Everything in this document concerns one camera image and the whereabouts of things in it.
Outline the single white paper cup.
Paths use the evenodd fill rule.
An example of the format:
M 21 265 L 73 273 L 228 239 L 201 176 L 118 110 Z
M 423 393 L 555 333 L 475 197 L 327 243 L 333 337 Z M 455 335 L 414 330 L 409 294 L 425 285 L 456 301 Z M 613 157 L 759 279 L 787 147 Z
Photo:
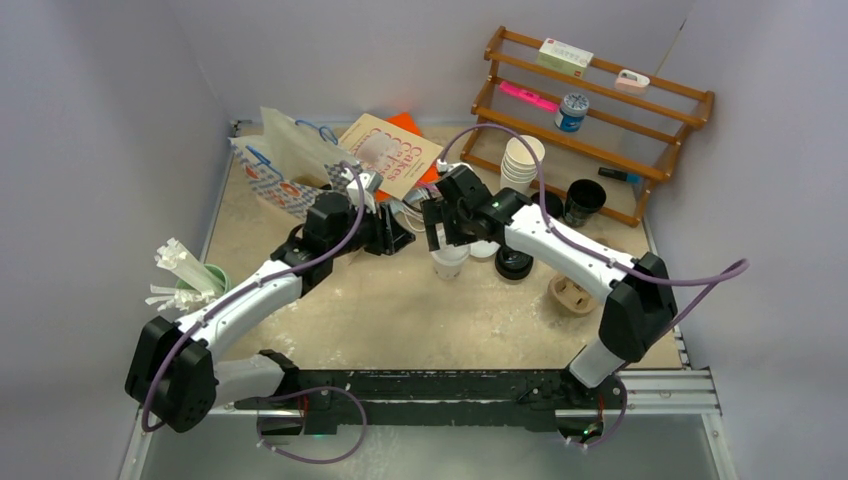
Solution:
M 446 246 L 431 252 L 430 255 L 437 277 L 442 280 L 452 280 L 460 274 L 463 265 L 470 257 L 470 247 L 468 245 Z

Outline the checkered paper bakery bag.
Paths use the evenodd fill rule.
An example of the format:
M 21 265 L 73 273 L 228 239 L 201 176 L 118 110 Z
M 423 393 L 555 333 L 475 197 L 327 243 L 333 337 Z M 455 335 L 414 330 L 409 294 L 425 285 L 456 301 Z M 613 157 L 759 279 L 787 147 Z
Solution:
M 294 218 L 306 217 L 325 185 L 347 192 L 353 176 L 346 165 L 363 171 L 353 155 L 318 130 L 273 108 L 263 107 L 261 117 L 260 134 L 231 137 L 230 147 L 253 193 Z

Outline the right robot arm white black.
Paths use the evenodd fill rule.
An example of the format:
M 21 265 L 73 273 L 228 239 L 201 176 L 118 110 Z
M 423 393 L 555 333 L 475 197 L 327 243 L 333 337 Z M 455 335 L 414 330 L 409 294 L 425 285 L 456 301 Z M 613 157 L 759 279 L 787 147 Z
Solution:
M 610 249 L 548 216 L 511 188 L 491 193 L 466 164 L 439 163 L 440 198 L 423 202 L 428 247 L 478 241 L 531 256 L 580 286 L 603 306 L 597 337 L 564 369 L 561 392 L 576 407 L 601 383 L 640 361 L 671 326 L 678 308 L 662 259 Z

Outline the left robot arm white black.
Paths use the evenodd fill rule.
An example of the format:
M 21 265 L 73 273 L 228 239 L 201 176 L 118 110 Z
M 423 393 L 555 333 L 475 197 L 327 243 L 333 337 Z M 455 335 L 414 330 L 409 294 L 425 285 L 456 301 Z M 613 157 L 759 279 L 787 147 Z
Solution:
M 210 305 L 176 321 L 161 316 L 142 329 L 125 382 L 141 406 L 142 428 L 182 433 L 219 405 L 262 398 L 284 409 L 297 399 L 296 367 L 283 355 L 260 352 L 247 360 L 224 354 L 252 328 L 313 290 L 339 256 L 363 250 L 393 255 L 415 240 L 381 203 L 356 206 L 323 193 L 306 219 L 259 270 Z

